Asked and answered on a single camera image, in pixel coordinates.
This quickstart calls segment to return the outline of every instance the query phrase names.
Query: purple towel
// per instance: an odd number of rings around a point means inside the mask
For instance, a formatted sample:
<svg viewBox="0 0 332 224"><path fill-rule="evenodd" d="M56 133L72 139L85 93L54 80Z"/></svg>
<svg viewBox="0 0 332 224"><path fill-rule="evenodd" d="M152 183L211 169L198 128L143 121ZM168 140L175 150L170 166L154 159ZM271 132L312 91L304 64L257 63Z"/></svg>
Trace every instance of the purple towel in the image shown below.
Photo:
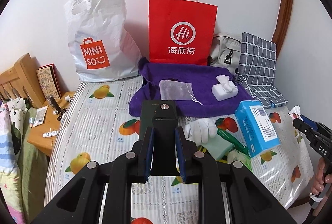
<svg viewBox="0 0 332 224"><path fill-rule="evenodd" d="M237 96L218 102L212 94L212 86L218 84L216 76L233 75L227 68L198 66L187 64L162 64L149 63L142 58L138 63L139 73L147 80L147 84L140 88L129 103L129 113L134 117L141 115L144 100L160 99L159 81L176 80L192 84L195 98L202 105L192 100L175 101L177 112L180 116L190 117L215 117L233 114L242 100L254 100L241 86L238 85Z"/></svg>

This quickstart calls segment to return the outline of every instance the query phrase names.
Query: orange shopping bag logo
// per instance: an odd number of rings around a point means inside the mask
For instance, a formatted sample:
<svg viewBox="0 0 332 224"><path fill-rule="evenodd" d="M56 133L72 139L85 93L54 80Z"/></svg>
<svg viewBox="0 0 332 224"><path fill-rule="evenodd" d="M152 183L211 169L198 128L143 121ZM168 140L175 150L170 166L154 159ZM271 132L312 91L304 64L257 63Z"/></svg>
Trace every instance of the orange shopping bag logo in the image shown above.
<svg viewBox="0 0 332 224"><path fill-rule="evenodd" d="M82 53L87 69L99 69L110 66L108 57L101 40L93 42L91 37L83 40L81 44Z"/></svg>

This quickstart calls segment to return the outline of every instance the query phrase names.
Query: drawstring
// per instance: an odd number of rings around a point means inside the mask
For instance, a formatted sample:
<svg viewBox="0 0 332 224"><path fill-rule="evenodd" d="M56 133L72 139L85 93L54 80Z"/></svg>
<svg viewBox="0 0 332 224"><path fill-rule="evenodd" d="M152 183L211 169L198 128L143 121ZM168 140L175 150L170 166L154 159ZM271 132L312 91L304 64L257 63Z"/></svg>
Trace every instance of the drawstring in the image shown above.
<svg viewBox="0 0 332 224"><path fill-rule="evenodd" d="M187 89L188 89L188 93L190 94L191 96L191 99L194 101L194 102L197 102L199 104L201 104L202 106L204 106L201 102L199 102L198 100L196 100L196 98L190 93L189 91L189 87L188 87L188 84L186 83L186 86L187 86Z"/></svg>

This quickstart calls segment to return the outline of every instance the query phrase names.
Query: green sponge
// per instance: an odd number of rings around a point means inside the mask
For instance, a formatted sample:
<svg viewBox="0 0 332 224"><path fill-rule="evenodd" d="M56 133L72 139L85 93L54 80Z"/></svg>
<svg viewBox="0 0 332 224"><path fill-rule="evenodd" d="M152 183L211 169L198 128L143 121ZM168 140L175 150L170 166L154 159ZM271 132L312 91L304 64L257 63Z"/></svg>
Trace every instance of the green sponge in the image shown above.
<svg viewBox="0 0 332 224"><path fill-rule="evenodd" d="M234 144L223 139L219 135L216 135L214 138L209 137L209 141L206 144L202 144L205 147L210 155L215 159L221 159L226 153L231 151L234 148Z"/></svg>

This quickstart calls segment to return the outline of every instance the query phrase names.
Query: haidilao logo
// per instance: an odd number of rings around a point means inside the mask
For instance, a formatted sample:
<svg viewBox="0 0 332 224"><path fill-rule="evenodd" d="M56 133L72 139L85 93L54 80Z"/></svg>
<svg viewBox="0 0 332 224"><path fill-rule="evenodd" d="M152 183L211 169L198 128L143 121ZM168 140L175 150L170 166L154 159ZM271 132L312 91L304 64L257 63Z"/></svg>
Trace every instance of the haidilao logo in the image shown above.
<svg viewBox="0 0 332 224"><path fill-rule="evenodd" d="M178 45L188 45L193 42L195 36L195 28L189 22L178 22L171 29L171 38Z"/></svg>

